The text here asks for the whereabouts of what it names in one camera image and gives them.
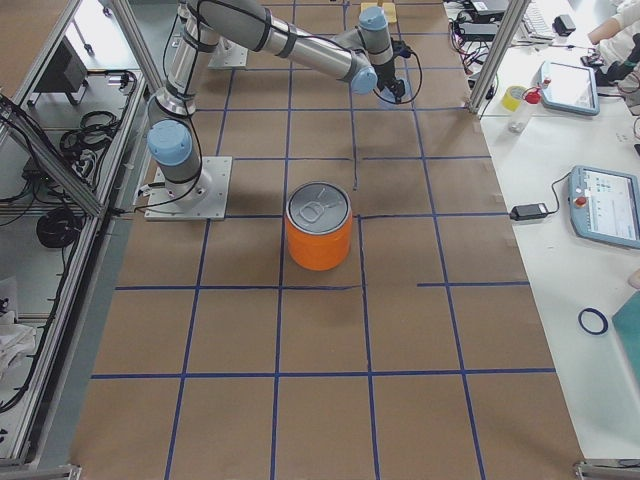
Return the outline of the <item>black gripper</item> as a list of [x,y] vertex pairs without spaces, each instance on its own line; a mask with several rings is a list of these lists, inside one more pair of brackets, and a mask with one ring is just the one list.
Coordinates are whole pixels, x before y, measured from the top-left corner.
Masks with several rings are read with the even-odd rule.
[[394,62],[385,62],[384,64],[375,66],[375,73],[377,75],[377,89],[381,92],[387,87],[396,96],[396,101],[405,93],[405,87],[403,83],[396,77],[396,68]]

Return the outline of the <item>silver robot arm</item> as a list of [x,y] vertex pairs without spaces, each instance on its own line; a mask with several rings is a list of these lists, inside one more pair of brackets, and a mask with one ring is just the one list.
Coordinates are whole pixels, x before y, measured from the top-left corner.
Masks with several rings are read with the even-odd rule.
[[403,100],[405,84],[395,73],[403,46],[391,37],[380,6],[362,10],[356,27],[330,39],[277,18],[257,1],[189,1],[186,9],[168,78],[148,104],[148,150],[164,176],[169,203],[186,207],[209,188],[191,118],[200,77],[221,39],[321,72],[356,94],[387,92],[395,103]]

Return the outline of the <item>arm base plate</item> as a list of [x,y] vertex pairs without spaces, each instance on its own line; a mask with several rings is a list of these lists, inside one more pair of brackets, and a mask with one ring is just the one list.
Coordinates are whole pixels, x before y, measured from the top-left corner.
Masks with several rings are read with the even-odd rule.
[[223,220],[232,162],[229,156],[204,156],[195,186],[167,182],[157,167],[154,181],[162,186],[151,190],[151,206],[145,209],[144,217],[149,221]]
[[211,70],[245,69],[248,60],[248,49],[226,38],[221,38],[209,61]]

